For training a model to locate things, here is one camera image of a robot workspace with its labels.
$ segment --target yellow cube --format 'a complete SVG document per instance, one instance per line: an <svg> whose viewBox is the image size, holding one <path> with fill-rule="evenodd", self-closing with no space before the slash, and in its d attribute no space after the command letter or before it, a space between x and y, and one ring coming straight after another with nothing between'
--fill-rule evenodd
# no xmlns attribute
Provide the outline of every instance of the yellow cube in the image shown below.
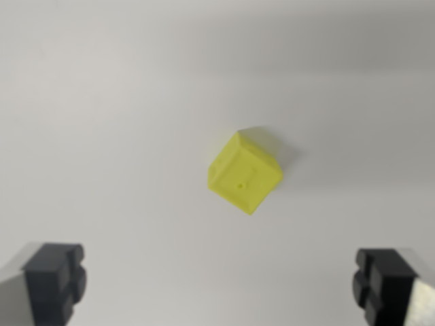
<svg viewBox="0 0 435 326"><path fill-rule="evenodd" d="M208 186L252 214L282 178L276 159L236 132L209 167Z"/></svg>

